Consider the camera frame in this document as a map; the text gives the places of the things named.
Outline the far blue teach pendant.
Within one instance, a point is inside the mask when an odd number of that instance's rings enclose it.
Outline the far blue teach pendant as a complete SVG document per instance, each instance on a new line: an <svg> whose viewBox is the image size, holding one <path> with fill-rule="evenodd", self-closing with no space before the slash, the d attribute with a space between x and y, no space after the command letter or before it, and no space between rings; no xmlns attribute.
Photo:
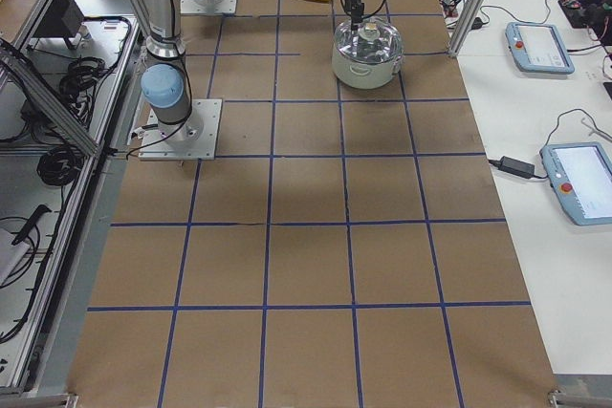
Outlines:
<svg viewBox="0 0 612 408"><path fill-rule="evenodd" d="M506 26L505 36L520 71L552 75L570 75L575 71L555 25L511 22Z"/></svg>

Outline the near blue teach pendant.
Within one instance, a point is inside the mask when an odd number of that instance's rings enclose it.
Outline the near blue teach pendant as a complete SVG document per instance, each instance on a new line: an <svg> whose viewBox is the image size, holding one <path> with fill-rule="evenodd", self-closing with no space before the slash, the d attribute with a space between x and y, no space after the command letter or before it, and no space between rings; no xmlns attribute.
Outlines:
<svg viewBox="0 0 612 408"><path fill-rule="evenodd" d="M611 224L611 160L599 142L545 145L540 157L561 208L575 225Z"/></svg>

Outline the black monitor on shelf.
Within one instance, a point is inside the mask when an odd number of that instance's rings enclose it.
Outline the black monitor on shelf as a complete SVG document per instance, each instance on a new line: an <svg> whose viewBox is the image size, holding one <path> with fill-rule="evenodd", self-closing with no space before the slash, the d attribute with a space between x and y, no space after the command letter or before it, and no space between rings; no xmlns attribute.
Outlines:
<svg viewBox="0 0 612 408"><path fill-rule="evenodd" d="M69 50L77 46L72 39L84 22L84 14L75 0L53 0L35 30L34 38L62 38Z"/></svg>

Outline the white cooking pot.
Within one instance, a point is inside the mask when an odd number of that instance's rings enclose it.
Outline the white cooking pot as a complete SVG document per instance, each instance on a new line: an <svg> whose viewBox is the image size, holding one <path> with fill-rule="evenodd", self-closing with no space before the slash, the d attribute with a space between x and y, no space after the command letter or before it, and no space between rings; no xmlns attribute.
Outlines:
<svg viewBox="0 0 612 408"><path fill-rule="evenodd" d="M332 69L344 84L357 89L376 89L387 84L397 74L403 64L401 57L382 64L362 64L342 56L332 48Z"/></svg>

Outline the blue teach pendant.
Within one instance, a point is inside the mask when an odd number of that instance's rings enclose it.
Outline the blue teach pendant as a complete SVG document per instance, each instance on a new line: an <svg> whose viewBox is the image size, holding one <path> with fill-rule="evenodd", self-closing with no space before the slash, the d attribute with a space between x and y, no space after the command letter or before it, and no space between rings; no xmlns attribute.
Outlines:
<svg viewBox="0 0 612 408"><path fill-rule="evenodd" d="M511 22L506 26L505 36L520 71L552 75L570 75L575 71L555 25Z"/></svg>
<svg viewBox="0 0 612 408"><path fill-rule="evenodd" d="M599 142L545 145L540 157L561 208L575 225L611 224L611 160Z"/></svg>

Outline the black power adapter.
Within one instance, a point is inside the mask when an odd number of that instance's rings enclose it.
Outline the black power adapter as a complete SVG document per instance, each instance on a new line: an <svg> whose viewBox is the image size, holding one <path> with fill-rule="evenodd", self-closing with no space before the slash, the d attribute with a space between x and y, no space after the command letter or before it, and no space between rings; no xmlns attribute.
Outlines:
<svg viewBox="0 0 612 408"><path fill-rule="evenodd" d="M523 179L531 179L535 174L533 164L506 156L499 160L498 169Z"/></svg>

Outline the glass pot lid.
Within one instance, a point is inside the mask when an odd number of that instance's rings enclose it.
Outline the glass pot lid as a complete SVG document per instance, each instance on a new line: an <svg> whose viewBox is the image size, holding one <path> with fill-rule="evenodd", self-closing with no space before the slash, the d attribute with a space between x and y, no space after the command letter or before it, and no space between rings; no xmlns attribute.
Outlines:
<svg viewBox="0 0 612 408"><path fill-rule="evenodd" d="M389 22L374 16L353 30L350 20L340 23L334 34L334 47L340 55L362 64L382 64L401 57L404 43Z"/></svg>

